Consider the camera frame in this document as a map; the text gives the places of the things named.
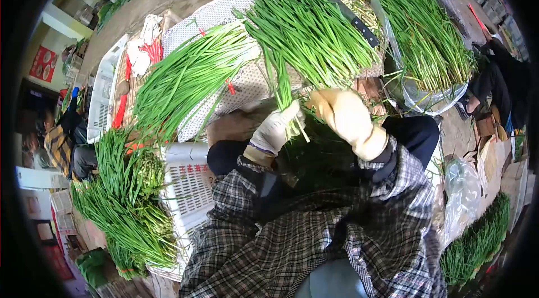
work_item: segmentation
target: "red poster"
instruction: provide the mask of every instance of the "red poster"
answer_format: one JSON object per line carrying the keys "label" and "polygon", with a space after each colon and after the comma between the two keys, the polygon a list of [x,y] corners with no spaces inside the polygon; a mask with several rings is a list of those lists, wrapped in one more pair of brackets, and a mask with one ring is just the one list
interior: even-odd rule
{"label": "red poster", "polygon": [[30,75],[50,83],[57,61],[58,55],[55,52],[40,46],[32,63]]}

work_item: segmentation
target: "plate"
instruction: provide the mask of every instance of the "plate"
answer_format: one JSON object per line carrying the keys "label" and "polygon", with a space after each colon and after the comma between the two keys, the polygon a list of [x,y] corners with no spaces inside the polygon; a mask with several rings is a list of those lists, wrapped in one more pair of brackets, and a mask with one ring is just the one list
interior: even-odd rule
{"label": "plate", "polygon": [[43,70],[43,80],[47,80],[47,78],[49,78],[50,71],[51,71],[51,66],[50,65],[45,66],[45,69]]}
{"label": "plate", "polygon": [[54,68],[56,66],[56,61],[58,60],[58,54],[54,55],[51,61],[51,67]]}
{"label": "plate", "polygon": [[36,70],[36,77],[39,78],[41,77],[41,73],[43,72],[43,65],[40,65],[37,67],[37,70]]}
{"label": "plate", "polygon": [[50,51],[45,52],[45,55],[43,56],[43,62],[48,63],[51,60],[52,54]]}

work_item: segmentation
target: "blue glove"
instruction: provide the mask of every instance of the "blue glove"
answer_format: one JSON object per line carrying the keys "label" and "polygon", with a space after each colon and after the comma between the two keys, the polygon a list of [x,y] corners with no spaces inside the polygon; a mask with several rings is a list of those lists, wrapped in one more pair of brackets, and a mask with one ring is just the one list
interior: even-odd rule
{"label": "blue glove", "polygon": [[79,95],[79,87],[75,87],[73,89],[73,92],[71,93],[71,98],[77,98],[77,96]]}

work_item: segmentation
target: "knife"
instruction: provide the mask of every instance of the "knife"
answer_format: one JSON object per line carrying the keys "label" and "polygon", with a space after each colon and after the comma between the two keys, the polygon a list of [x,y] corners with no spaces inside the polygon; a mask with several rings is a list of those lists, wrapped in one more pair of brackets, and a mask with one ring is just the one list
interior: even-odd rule
{"label": "knife", "polygon": [[376,47],[380,42],[376,36],[374,36],[373,32],[369,30],[369,28],[363,23],[363,21],[356,16],[356,14],[350,10],[349,7],[347,7],[344,3],[342,3],[341,0],[328,0],[330,2],[336,2],[337,5],[339,5],[339,9],[343,16],[352,23],[352,25],[362,34],[362,36],[367,40],[369,45],[371,45],[373,48]]}

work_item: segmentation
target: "hand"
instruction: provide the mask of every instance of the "hand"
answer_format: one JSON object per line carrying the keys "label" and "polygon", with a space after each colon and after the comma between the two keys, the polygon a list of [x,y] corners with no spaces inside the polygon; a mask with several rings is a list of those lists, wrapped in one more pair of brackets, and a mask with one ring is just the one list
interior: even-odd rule
{"label": "hand", "polygon": [[260,124],[259,128],[253,133],[249,145],[245,149],[243,155],[249,160],[269,167],[278,154],[281,148],[285,145],[289,136],[295,136],[299,133],[291,133],[288,131],[288,123],[298,117],[303,119],[303,113],[300,111],[300,103],[294,100],[292,104],[282,112],[273,111]]}
{"label": "hand", "polygon": [[483,35],[485,35],[485,38],[487,39],[487,43],[490,42],[492,40],[492,35],[488,31],[488,29],[485,28],[485,29],[481,29],[481,30],[483,32]]}
{"label": "hand", "polygon": [[314,107],[316,116],[348,142],[361,160],[374,160],[387,145],[385,129],[372,123],[369,110],[351,91],[314,91],[307,107]]}

